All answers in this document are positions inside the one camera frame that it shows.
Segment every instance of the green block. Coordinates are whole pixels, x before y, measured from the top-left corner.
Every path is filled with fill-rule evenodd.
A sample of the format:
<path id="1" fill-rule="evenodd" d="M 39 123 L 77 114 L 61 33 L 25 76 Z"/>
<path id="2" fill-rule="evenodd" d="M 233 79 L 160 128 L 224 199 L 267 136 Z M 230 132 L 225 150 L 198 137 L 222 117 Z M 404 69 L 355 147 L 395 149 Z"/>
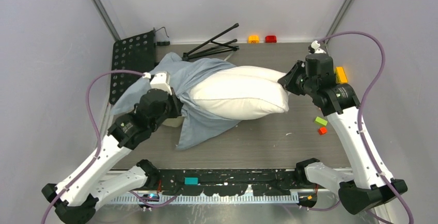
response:
<path id="1" fill-rule="evenodd" d="M 198 185 L 198 178 L 185 178 L 185 185 Z"/>
<path id="2" fill-rule="evenodd" d="M 317 125 L 320 125 L 320 126 L 325 127 L 325 126 L 327 126 L 327 123 L 328 123 L 328 122 L 327 122 L 326 120 L 320 118 L 320 117 L 316 117 L 316 119 L 315 119 L 315 123 L 316 123 Z"/>

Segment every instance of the cable connector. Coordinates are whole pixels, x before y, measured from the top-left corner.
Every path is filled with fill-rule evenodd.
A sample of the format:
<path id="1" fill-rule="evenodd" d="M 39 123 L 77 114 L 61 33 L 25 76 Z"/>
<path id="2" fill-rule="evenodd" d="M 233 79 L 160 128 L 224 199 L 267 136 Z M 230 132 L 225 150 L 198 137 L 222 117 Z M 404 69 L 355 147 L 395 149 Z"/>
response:
<path id="1" fill-rule="evenodd" d="M 151 78 L 152 78 L 152 75 L 151 75 L 150 73 L 146 72 L 146 73 L 143 73 L 142 78 L 151 79 Z"/>
<path id="2" fill-rule="evenodd" d="M 168 72 L 158 72 L 154 75 L 150 82 L 151 88 L 160 89 L 172 95 L 172 88 L 170 87 L 170 74 Z"/>
<path id="3" fill-rule="evenodd" d="M 317 40 L 313 41 L 308 48 L 309 53 L 311 53 L 311 54 L 315 53 L 315 51 L 317 49 L 319 49 L 320 47 L 321 47 L 321 44 Z"/>

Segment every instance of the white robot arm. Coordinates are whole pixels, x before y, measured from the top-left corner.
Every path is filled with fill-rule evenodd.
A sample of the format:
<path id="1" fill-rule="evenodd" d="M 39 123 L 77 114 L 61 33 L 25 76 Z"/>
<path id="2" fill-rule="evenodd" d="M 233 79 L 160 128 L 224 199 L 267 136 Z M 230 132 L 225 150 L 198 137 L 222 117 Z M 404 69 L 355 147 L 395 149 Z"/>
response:
<path id="1" fill-rule="evenodd" d="M 295 176 L 299 183 L 316 183 L 339 196 L 339 200 L 351 214 L 357 214 L 391 201 L 394 193 L 382 180 L 384 174 L 402 194 L 407 191 L 404 180 L 394 179 L 380 158 L 362 119 L 363 130 L 357 127 L 360 102 L 348 84 L 336 83 L 333 59 L 315 41 L 309 47 L 311 54 L 305 61 L 297 61 L 284 77 L 278 80 L 284 89 L 296 95 L 309 95 L 333 126 L 353 169 L 348 175 L 327 167 L 318 159 L 299 162 Z M 364 132 L 372 156 L 379 164 L 378 173 L 364 146 L 360 133 Z"/>
<path id="2" fill-rule="evenodd" d="M 151 76 L 151 89 L 142 96 L 131 113 L 116 119 L 102 140 L 99 157 L 81 177 L 59 197 L 55 212 L 64 223 L 86 223 L 108 201 L 143 186 L 154 187 L 159 172 L 142 160 L 127 172 L 101 182 L 102 177 L 123 157 L 148 139 L 167 118 L 181 115 L 182 103 L 169 85 L 167 72 Z M 42 193 L 51 202 L 94 158 L 94 150 L 84 162 L 58 184 L 47 184 Z"/>

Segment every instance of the blue cloth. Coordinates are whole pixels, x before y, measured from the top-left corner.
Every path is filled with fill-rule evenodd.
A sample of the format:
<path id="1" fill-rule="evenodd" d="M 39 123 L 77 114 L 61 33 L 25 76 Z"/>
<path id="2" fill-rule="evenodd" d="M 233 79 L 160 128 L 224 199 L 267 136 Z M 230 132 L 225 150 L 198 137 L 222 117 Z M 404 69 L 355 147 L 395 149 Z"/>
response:
<path id="1" fill-rule="evenodd" d="M 161 62 L 150 71 L 151 74 L 168 72 L 170 86 L 184 104 L 181 114 L 184 118 L 177 150 L 193 147 L 207 139 L 236 126 L 240 120 L 227 119 L 200 108 L 190 97 L 190 90 L 212 74 L 230 69 L 235 65 L 220 60 L 203 58 L 195 62 L 182 61 L 175 53 L 168 53 Z M 150 89 L 149 79 L 140 78 L 120 97 L 111 110 L 112 115 L 132 110 L 134 104 Z"/>

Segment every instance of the white wall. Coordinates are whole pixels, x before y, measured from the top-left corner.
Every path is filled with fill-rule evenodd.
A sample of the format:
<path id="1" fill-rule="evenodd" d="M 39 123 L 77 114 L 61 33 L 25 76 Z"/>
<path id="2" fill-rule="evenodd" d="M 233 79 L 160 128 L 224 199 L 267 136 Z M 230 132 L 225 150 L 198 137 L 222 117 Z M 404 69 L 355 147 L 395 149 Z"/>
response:
<path id="1" fill-rule="evenodd" d="M 437 21 L 436 0 L 355 0 L 338 30 L 369 32 L 385 47 L 387 65 L 364 118 L 386 165 L 408 184 L 404 197 L 416 223 L 438 216 Z M 329 49 L 362 96 L 380 65 L 377 46 L 349 35 L 334 38 Z M 397 200 L 388 207 L 394 223 L 407 223 Z"/>
<path id="2" fill-rule="evenodd" d="M 0 223 L 39 223 L 41 194 L 90 154 L 85 90 L 111 69 L 112 36 L 91 0 L 0 0 Z M 96 83 L 97 119 L 108 80 Z M 53 210 L 47 223 L 59 223 Z"/>
<path id="3" fill-rule="evenodd" d="M 171 42 L 277 35 L 282 41 L 324 36 L 344 0 L 101 0 L 123 38 L 166 26 Z"/>

